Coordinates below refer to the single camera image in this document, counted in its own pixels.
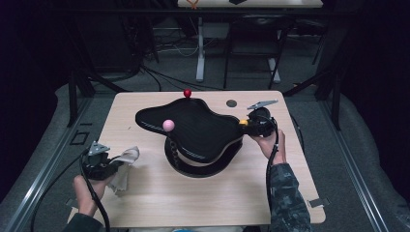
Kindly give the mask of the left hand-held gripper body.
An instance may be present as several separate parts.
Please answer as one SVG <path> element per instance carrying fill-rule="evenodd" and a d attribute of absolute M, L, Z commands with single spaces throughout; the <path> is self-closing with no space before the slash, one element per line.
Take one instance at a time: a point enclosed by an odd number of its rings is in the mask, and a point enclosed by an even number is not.
<path fill-rule="evenodd" d="M 109 147 L 97 141 L 93 141 L 85 150 L 85 153 L 80 158 L 80 167 L 87 179 L 104 180 L 110 176 L 109 150 Z"/>

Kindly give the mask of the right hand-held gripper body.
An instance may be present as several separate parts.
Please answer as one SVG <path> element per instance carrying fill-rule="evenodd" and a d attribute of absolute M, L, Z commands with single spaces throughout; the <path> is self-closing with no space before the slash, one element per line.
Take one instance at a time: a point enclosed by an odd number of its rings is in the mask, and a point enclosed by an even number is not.
<path fill-rule="evenodd" d="M 278 126 L 274 117 L 271 116 L 270 110 L 267 105 L 276 103 L 277 100 L 273 101 L 259 101 L 251 106 L 249 109 L 251 113 L 248 118 L 248 126 L 253 127 L 251 136 L 263 137 L 270 136 L 273 131 L 276 131 Z"/>

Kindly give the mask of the beige wiping cloth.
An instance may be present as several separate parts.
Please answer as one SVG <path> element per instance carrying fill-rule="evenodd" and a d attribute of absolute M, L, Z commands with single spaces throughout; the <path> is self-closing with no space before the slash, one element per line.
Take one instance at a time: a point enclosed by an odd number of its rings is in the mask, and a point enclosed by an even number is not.
<path fill-rule="evenodd" d="M 108 186 L 114 192 L 125 191 L 128 188 L 129 171 L 139 158 L 139 149 L 137 146 L 131 147 L 116 158 L 121 158 L 124 164 L 119 168 L 117 172 L 115 172 L 114 177 L 110 181 Z"/>

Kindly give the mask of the black wavy tray stand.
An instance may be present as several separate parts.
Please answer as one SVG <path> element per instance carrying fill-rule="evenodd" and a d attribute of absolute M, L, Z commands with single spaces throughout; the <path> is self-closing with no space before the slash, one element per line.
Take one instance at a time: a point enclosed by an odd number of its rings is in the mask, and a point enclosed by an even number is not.
<path fill-rule="evenodd" d="M 162 128 L 165 120 L 173 131 Z M 170 165 L 192 178 L 220 173 L 243 145 L 239 119 L 212 111 L 202 99 L 178 99 L 162 106 L 139 110 L 135 122 L 147 131 L 166 137 L 164 151 Z"/>

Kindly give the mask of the person's right hand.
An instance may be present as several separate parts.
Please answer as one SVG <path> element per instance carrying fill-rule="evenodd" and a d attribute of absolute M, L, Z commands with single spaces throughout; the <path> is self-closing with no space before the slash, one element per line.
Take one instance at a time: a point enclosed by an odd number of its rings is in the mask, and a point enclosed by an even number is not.
<path fill-rule="evenodd" d="M 253 136 L 262 154 L 271 161 L 271 165 L 286 163 L 285 134 L 282 130 L 273 132 L 268 137 Z"/>

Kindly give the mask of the person's left hand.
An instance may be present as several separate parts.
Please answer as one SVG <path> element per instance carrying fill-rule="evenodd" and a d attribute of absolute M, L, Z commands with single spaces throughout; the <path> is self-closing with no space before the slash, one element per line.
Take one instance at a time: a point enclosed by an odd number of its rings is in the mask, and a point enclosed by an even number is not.
<path fill-rule="evenodd" d="M 103 198 L 105 187 L 111 182 L 111 180 L 112 177 L 109 177 L 103 181 L 90 180 L 91 187 L 99 199 Z M 78 212 L 80 214 L 92 217 L 97 211 L 98 206 L 92 198 L 85 179 L 81 175 L 77 175 L 73 179 L 73 188 L 76 195 Z"/>

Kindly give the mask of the black chair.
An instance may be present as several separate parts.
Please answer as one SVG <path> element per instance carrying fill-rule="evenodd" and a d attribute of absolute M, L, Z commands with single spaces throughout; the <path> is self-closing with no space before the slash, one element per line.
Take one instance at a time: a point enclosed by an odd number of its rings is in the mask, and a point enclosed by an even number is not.
<path fill-rule="evenodd" d="M 236 56 L 260 57 L 267 62 L 274 60 L 274 65 L 267 70 L 271 89 L 288 33 L 294 23 L 294 18 L 284 14 L 245 14 L 231 21 L 224 51 L 223 87 L 227 85 L 229 59 Z"/>

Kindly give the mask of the white background table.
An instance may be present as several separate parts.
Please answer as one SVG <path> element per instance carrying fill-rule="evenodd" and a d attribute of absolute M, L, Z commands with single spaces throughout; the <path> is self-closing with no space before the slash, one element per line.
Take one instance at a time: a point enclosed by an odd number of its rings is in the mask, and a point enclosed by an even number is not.
<path fill-rule="evenodd" d="M 186 0 L 177 0 L 181 10 L 192 10 Z M 197 10 L 227 9 L 227 10 L 283 10 L 283 9 L 320 9 L 322 0 L 247 0 L 239 5 L 229 3 L 228 0 L 199 0 Z M 198 41 L 198 61 L 196 69 L 196 80 L 202 82 L 205 72 L 205 50 L 204 39 L 222 39 L 228 32 L 227 22 L 204 22 L 203 17 L 198 18 L 196 33 Z"/>

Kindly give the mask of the black metal crossbar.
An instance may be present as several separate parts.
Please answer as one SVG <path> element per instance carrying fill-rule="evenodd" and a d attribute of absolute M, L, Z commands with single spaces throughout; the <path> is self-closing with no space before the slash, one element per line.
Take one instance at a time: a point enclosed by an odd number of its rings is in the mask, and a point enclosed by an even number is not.
<path fill-rule="evenodd" d="M 301 11 L 280 11 L 266 10 L 258 11 L 257 9 L 241 10 L 241 9 L 216 9 L 216 10 L 84 10 L 84 9 L 50 9 L 55 14 L 74 14 L 74 15 L 153 15 L 153 16 L 236 16 L 246 14 L 273 14 L 273 15 L 292 15 L 296 17 L 348 17 L 354 16 L 358 12 L 331 12 L 325 10 L 301 10 Z"/>

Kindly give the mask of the metal floor rail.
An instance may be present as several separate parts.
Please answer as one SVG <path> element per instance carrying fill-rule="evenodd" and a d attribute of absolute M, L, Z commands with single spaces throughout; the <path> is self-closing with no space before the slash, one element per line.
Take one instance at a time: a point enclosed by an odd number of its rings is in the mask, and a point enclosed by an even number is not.
<path fill-rule="evenodd" d="M 354 189 L 360 199 L 362 207 L 364 208 L 367 218 L 373 228 L 374 232 L 390 232 L 386 221 L 383 219 L 376 202 L 369 191 L 366 181 L 355 162 L 351 150 L 349 149 L 342 133 L 337 130 L 331 118 L 331 108 L 325 101 L 320 101 L 319 107 L 326 118 L 326 122 L 330 127 L 333 137 L 337 141 L 337 145 L 341 150 L 341 159 L 349 175 L 349 178 L 354 186 Z"/>
<path fill-rule="evenodd" d="M 60 100 L 57 103 L 42 139 L 0 203 L 0 232 L 14 232 L 24 228 L 74 134 L 77 121 L 85 114 L 91 102 L 92 99 L 89 98 L 79 101 L 77 116 L 70 127 L 69 102 Z"/>

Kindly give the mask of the black metal frame stand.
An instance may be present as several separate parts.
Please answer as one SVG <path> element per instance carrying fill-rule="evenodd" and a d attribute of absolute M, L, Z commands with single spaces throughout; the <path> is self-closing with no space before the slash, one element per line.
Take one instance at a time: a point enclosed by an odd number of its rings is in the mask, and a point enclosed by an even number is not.
<path fill-rule="evenodd" d="M 85 98 L 93 98 L 96 94 L 96 90 L 91 83 L 92 80 L 99 82 L 115 93 L 126 92 L 126 89 L 121 88 L 111 81 L 103 78 L 95 71 L 85 68 L 77 68 L 72 70 L 68 82 L 70 107 L 69 127 L 71 127 L 78 118 L 77 91 L 80 91 Z"/>
<path fill-rule="evenodd" d="M 291 97 L 312 84 L 317 84 L 318 87 L 314 93 L 315 98 L 318 101 L 325 101 L 329 96 L 331 97 L 331 121 L 335 128 L 339 131 L 339 109 L 340 109 L 340 85 L 341 78 L 337 74 L 335 68 L 327 68 L 321 72 L 318 72 L 311 78 L 303 81 L 288 91 L 285 91 L 283 95 L 285 97 Z"/>

